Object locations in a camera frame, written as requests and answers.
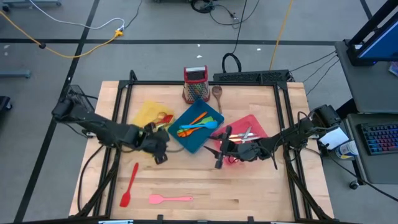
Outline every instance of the paper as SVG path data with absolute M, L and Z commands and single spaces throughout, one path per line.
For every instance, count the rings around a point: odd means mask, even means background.
M 327 147 L 327 149 L 329 150 L 334 149 L 335 147 L 343 144 L 348 140 L 349 139 L 347 135 L 343 132 L 343 130 L 341 130 L 341 128 L 335 129 L 319 139 L 322 144 L 329 144 L 329 146 Z

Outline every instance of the blue spoon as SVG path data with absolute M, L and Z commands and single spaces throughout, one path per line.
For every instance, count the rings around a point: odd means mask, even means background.
M 216 129 L 218 126 L 217 121 L 210 121 L 206 124 L 192 124 L 192 125 L 181 125 L 181 129 L 190 129 L 190 128 L 208 128 L 208 129 Z

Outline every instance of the white cable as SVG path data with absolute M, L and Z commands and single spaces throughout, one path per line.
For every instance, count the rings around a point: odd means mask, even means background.
M 32 4 L 36 7 L 36 9 L 38 9 L 40 12 L 43 12 L 46 16 L 48 16 L 49 18 L 51 18 L 52 20 L 54 20 L 54 21 L 56 21 L 56 22 L 61 22 L 61 23 L 64 23 L 64 24 L 71 24 L 71 25 L 76 25 L 76 26 L 83 26 L 83 27 L 86 27 L 86 28 L 89 28 L 89 29 L 100 29 L 100 28 L 102 28 L 102 27 L 108 25 L 108 24 L 109 24 L 110 22 L 112 22 L 112 21 L 120 20 L 120 21 L 123 22 L 123 24 L 122 24 L 122 26 L 121 26 L 120 28 L 118 28 L 118 30 L 123 30 L 123 29 L 124 29 L 124 19 L 121 19 L 121 18 L 113 18 L 113 19 L 111 19 L 110 21 L 106 22 L 105 24 L 103 24 L 102 26 L 99 26 L 99 27 L 89 27 L 89 26 L 86 26 L 86 25 L 84 25 L 84 24 L 79 24 L 79 23 L 74 23 L 74 22 L 67 22 L 67 21 L 61 21 L 61 20 L 58 20 L 58 19 L 56 19 L 56 18 L 54 18 L 54 17 L 48 15 L 45 11 L 43 11 L 41 8 L 39 8 L 32 0 L 29 0 L 29 1 L 30 1 L 30 3 L 32 3 Z

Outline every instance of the red box grater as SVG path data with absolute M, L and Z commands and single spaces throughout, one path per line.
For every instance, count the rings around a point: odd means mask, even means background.
M 210 99 L 207 66 L 184 68 L 184 89 L 182 98 L 192 104 L 196 100 L 207 102 Z

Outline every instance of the yellow cutting board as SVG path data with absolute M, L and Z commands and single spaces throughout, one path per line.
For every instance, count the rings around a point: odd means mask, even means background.
M 171 110 L 160 103 L 145 101 L 132 123 L 143 128 L 148 123 L 156 120 L 158 114 L 161 112 L 174 115 L 174 110 Z

